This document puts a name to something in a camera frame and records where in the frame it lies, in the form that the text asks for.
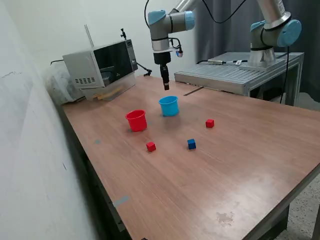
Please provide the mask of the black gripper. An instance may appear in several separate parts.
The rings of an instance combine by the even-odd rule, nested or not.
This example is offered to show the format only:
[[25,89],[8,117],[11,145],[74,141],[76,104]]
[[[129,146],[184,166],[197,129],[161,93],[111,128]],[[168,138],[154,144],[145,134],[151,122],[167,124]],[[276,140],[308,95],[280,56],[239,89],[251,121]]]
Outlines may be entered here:
[[171,53],[167,52],[154,52],[153,53],[154,62],[156,65],[160,65],[160,75],[164,85],[164,90],[170,89],[169,86],[169,70],[166,64],[171,62]]

